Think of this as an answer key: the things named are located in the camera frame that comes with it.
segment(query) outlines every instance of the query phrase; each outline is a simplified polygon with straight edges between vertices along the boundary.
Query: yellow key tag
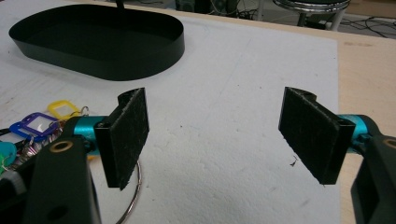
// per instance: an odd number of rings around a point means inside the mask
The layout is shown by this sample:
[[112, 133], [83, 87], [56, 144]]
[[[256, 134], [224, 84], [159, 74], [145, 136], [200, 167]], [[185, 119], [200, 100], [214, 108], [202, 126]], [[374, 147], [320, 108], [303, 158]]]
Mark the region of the yellow key tag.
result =
[[57, 119], [70, 119], [80, 113], [75, 105], [66, 100], [52, 102], [47, 109]]

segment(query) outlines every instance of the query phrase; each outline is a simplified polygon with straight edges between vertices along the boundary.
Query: floor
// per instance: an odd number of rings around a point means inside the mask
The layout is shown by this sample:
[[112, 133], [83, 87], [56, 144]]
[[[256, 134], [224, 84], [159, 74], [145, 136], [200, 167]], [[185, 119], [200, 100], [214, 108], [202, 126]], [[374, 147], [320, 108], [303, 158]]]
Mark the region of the floor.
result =
[[[263, 12], [263, 20], [273, 23], [296, 25], [298, 18], [298, 13], [282, 9]], [[345, 14], [338, 32], [396, 39], [396, 19], [370, 19], [367, 16]]]
[[[175, 10], [177, 3], [180, 4], [193, 4], [195, 1], [200, 0], [124, 0], [125, 4], [145, 6], [145, 7], [161, 7]], [[211, 0], [214, 6], [224, 6], [221, 2], [224, 0]], [[259, 0], [240, 0], [238, 4], [238, 12], [240, 18], [247, 20], [257, 20], [257, 8], [259, 6]], [[296, 25], [299, 19], [299, 14], [278, 7], [272, 2], [265, 1], [263, 6], [264, 10], [262, 13], [262, 20], [267, 22]], [[222, 12], [216, 12], [217, 8], [212, 7], [212, 14], [223, 15]], [[327, 23], [330, 27], [331, 15], [328, 15], [328, 19], [324, 19], [320, 22]], [[338, 28], [338, 32], [358, 34], [358, 35], [371, 35], [385, 38], [396, 39], [396, 18], [395, 19], [381, 19], [381, 18], [369, 18], [367, 16], [350, 15], [345, 14], [341, 24]]]

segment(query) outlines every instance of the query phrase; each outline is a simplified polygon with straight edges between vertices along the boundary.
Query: white table surface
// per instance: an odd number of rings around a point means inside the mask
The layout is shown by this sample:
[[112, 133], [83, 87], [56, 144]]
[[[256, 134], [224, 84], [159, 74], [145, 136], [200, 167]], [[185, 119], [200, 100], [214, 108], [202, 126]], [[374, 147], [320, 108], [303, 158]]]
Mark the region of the white table surface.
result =
[[[0, 3], [0, 125], [67, 99], [108, 115], [145, 87], [150, 133], [131, 223], [338, 223], [339, 187], [321, 186], [277, 130], [285, 86], [337, 112], [337, 45], [220, 21], [179, 19], [186, 51], [162, 73], [114, 82], [26, 58], [8, 36], [21, 19], [65, 1]], [[100, 202], [104, 223], [113, 222]]]

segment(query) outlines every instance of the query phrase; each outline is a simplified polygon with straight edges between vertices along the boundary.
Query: cable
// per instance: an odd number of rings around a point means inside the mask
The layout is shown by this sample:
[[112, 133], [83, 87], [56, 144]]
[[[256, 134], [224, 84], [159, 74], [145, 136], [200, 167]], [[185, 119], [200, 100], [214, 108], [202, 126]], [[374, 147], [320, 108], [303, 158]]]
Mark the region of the cable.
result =
[[226, 12], [226, 13], [219, 11], [219, 10], [216, 8], [215, 4], [213, 3], [213, 0], [210, 0], [210, 3], [212, 4], [213, 10], [216, 11], [217, 13], [219, 13], [220, 15], [232, 15], [232, 14], [234, 14], [235, 12], [238, 11], [238, 5], [239, 5], [239, 2], [240, 2], [240, 1], [241, 1], [241, 0], [238, 0], [238, 2], [236, 3], [236, 9], [235, 9], [234, 11], [232, 11], [232, 12]]
[[396, 35], [396, 32], [395, 33], [380, 32], [380, 31], [374, 29], [374, 27], [387, 27], [389, 29], [396, 31], [396, 21], [394, 21], [394, 22], [376, 21], [375, 19], [380, 19], [380, 18], [370, 17], [368, 19], [360, 20], [360, 21], [350, 21], [347, 19], [343, 19], [343, 21], [340, 24], [348, 25], [348, 26], [351, 26], [358, 30], [369, 30], [369, 31], [371, 31], [381, 37], [385, 37], [385, 38], [389, 38], [387, 35]]
[[239, 19], [245, 19], [245, 20], [253, 21], [253, 16], [256, 14], [256, 12], [258, 12], [257, 9], [238, 11], [237, 17]]

